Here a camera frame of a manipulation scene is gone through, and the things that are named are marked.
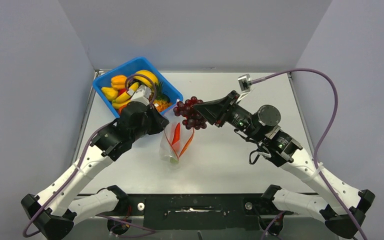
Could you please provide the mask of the yellow toy banana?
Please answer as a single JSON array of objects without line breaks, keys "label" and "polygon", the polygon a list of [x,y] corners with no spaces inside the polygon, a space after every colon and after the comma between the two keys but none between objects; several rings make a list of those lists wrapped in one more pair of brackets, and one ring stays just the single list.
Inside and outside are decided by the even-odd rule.
[{"label": "yellow toy banana", "polygon": [[122,104],[128,101],[137,91],[140,84],[138,82],[133,83],[124,93],[119,95],[115,100],[112,101],[113,104]]},{"label": "yellow toy banana", "polygon": [[115,110],[118,111],[120,108],[122,108],[123,106],[127,105],[129,102],[130,102],[130,100],[126,100],[124,102],[115,102],[115,101],[113,101],[111,103],[111,105],[114,107]]}]

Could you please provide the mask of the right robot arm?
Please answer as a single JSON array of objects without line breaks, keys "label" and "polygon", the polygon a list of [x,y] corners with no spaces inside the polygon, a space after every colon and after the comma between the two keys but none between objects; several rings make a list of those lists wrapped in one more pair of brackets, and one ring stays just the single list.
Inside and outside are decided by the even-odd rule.
[{"label": "right robot arm", "polygon": [[311,217],[337,236],[352,239],[365,220],[374,193],[348,185],[322,163],[315,163],[302,145],[281,129],[281,114],[276,107],[265,104],[251,113],[239,105],[239,100],[240,95],[231,91],[217,100],[198,100],[193,109],[213,126],[233,126],[243,140],[257,146],[260,157],[294,175],[315,192],[307,195],[270,185],[262,195],[262,209],[269,214],[278,210]]}]

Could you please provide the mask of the dark purple toy grapes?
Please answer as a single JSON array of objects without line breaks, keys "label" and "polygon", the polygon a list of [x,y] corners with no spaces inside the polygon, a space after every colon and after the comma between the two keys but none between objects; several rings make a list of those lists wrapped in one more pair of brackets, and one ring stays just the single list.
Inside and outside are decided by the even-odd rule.
[{"label": "dark purple toy grapes", "polygon": [[207,120],[195,109],[196,106],[202,104],[204,101],[192,96],[185,101],[178,101],[174,108],[173,113],[177,117],[183,117],[181,124],[187,130],[201,130],[207,128]]}]

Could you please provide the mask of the blue plastic bin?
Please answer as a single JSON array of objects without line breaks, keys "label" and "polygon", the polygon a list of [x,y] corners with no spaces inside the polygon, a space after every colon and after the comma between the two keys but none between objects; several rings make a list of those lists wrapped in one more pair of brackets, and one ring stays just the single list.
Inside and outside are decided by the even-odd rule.
[{"label": "blue plastic bin", "polygon": [[145,57],[135,57],[114,69],[104,73],[101,76],[98,76],[92,83],[92,87],[96,93],[102,98],[104,104],[109,108],[111,113],[115,118],[119,117],[117,110],[112,107],[110,101],[104,96],[104,93],[101,91],[102,87],[111,86],[111,78],[117,75],[125,75],[129,77],[139,70],[148,70],[156,75],[159,82],[162,82],[162,93],[168,96],[170,107],[174,107],[177,101],[183,101],[183,95],[157,70],[157,68]]}]

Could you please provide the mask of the orange toy carrot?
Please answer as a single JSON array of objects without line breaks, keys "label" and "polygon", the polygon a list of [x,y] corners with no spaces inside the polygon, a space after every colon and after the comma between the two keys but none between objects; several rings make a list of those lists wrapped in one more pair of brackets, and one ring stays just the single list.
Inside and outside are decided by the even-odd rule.
[{"label": "orange toy carrot", "polygon": [[181,137],[181,124],[178,122],[174,128],[173,137],[171,140],[171,148],[174,154],[170,160],[172,163],[177,163],[179,161],[180,137]]}]

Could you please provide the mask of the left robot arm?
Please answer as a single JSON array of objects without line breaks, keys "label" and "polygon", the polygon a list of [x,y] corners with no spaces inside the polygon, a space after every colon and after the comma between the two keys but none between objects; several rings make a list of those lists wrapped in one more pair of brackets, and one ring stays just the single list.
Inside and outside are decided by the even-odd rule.
[{"label": "left robot arm", "polygon": [[34,225],[48,240],[62,240],[73,227],[102,213],[125,213],[128,195],[112,185],[77,199],[78,194],[101,171],[109,167],[133,143],[145,135],[164,131],[169,120],[151,105],[127,104],[118,118],[98,128],[88,139],[80,157],[57,180],[37,194],[27,194],[21,205]]}]

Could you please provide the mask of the orange toy bell pepper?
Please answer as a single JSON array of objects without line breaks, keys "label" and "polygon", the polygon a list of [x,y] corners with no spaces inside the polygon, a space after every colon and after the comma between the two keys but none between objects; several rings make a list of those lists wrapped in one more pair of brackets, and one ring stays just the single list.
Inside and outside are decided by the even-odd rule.
[{"label": "orange toy bell pepper", "polygon": [[127,77],[125,75],[116,75],[111,78],[111,87],[115,90],[122,90],[126,88]]}]

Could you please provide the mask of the yellow toy lemon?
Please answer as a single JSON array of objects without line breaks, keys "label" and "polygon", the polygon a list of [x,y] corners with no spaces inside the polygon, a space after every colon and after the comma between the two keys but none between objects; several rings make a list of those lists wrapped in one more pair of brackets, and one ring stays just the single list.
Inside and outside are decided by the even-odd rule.
[{"label": "yellow toy lemon", "polygon": [[105,96],[105,98],[110,102],[112,102],[113,100],[115,100],[119,96],[119,91],[117,89],[112,88],[112,87],[102,87],[101,91],[102,91],[103,95]]}]

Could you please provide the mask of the orange toy pineapple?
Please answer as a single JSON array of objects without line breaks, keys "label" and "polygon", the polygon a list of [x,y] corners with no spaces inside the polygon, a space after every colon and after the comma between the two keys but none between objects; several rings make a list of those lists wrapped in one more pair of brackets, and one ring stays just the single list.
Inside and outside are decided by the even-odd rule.
[{"label": "orange toy pineapple", "polygon": [[156,97],[153,101],[154,107],[160,113],[168,109],[172,105],[170,98],[163,91],[163,86],[164,82],[162,81],[156,85]]}]

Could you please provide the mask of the yellow banana bunch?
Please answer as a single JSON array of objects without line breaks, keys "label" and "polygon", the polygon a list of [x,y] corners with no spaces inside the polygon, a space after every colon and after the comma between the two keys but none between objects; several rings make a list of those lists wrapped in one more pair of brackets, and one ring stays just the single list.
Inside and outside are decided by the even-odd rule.
[{"label": "yellow banana bunch", "polygon": [[150,81],[153,82],[155,86],[159,85],[159,80],[158,80],[157,76],[149,70],[142,69],[142,70],[137,71],[135,74],[139,74],[140,76],[134,76],[133,78],[135,80],[145,84],[149,88],[153,87],[152,84],[150,83]]}]

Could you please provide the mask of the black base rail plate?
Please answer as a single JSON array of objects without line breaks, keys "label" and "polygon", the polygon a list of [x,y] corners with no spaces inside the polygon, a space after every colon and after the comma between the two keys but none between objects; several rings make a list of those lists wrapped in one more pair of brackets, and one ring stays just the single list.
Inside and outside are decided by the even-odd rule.
[{"label": "black base rail plate", "polygon": [[260,193],[130,194],[110,212],[129,215],[152,230],[257,231],[280,211]]}]

